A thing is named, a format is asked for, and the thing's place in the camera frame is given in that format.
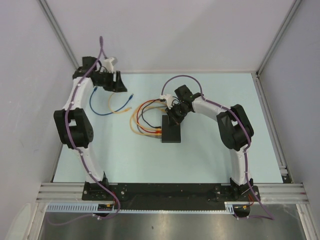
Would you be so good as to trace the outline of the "black network switch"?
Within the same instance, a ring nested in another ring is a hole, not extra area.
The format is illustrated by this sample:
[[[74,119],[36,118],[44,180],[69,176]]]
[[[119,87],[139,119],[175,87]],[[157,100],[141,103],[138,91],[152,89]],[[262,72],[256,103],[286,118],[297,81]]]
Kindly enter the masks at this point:
[[[169,125],[169,117],[162,115],[161,118],[161,142],[163,144],[178,144],[181,143],[181,126]]]

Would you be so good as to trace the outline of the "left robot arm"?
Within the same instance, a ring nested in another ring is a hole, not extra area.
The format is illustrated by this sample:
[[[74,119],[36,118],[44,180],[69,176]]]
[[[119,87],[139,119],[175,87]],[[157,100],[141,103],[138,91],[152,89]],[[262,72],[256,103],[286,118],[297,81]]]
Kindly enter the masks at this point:
[[[103,60],[93,56],[83,57],[82,66],[72,75],[73,85],[66,104],[53,113],[61,143],[76,154],[84,168],[84,200],[95,196],[105,200],[111,193],[105,171],[100,167],[92,146],[94,128],[85,108],[89,95],[97,88],[113,93],[127,92],[120,71],[115,70],[116,62],[115,57],[105,57]]]

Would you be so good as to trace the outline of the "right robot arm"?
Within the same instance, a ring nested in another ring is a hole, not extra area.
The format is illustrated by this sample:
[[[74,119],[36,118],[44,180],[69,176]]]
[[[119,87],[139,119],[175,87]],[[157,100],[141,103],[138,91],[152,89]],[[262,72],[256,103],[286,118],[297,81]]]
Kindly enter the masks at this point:
[[[170,127],[182,123],[188,113],[204,115],[217,122],[222,143],[230,150],[231,177],[230,194],[242,201],[253,187],[250,176],[248,149],[254,135],[253,127],[244,108],[236,104],[227,108],[208,100],[200,92],[193,94],[186,85],[178,87],[176,96],[161,94],[160,100],[165,102],[165,109]]]

